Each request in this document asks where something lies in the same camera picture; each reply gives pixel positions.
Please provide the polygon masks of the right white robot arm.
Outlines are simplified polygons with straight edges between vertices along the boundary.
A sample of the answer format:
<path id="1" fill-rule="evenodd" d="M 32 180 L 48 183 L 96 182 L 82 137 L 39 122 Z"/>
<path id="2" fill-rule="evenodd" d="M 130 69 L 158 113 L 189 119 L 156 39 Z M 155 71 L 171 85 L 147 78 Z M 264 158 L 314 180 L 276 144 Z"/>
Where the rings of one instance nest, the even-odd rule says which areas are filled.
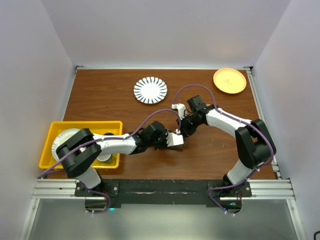
<path id="1" fill-rule="evenodd" d="M 259 118 L 256 120 L 238 118 L 215 104 L 204 103 L 199 95 L 190 98 L 187 103 L 190 113 L 184 104 L 171 105 L 179 116 L 177 122 L 183 137 L 190 137 L 200 125 L 207 125 L 235 138 L 238 161 L 224 175 L 221 183 L 209 188 L 210 191 L 220 191 L 227 196 L 235 196 L 255 172 L 263 165 L 267 165 L 267 161 L 273 160 L 277 152 L 265 122 Z"/>

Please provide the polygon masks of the brown cloth napkin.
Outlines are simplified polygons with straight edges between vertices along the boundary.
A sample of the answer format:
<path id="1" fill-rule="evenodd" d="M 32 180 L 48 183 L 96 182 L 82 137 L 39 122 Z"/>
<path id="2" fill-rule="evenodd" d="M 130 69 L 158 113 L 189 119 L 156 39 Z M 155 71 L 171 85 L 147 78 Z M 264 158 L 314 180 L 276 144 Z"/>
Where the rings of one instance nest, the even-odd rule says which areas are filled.
<path id="1" fill-rule="evenodd" d="M 184 145 L 183 144 L 175 145 L 175 146 L 172 146 L 171 149 L 174 150 L 174 151 L 183 151 Z"/>

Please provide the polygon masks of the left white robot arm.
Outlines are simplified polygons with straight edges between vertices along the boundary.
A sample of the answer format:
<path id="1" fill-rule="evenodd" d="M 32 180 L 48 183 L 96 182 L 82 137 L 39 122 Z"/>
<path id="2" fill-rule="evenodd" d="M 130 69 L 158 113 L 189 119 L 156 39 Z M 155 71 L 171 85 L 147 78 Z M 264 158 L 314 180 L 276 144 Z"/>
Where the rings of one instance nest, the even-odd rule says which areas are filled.
<path id="1" fill-rule="evenodd" d="M 92 167 L 94 160 L 108 159 L 114 154 L 140 154 L 149 148 L 166 148 L 168 137 L 169 131 L 158 121 L 123 135 L 101 135 L 92 133 L 89 128 L 71 128 L 55 138 L 51 151 L 68 178 L 78 180 L 92 196 L 99 196 L 104 184 Z"/>

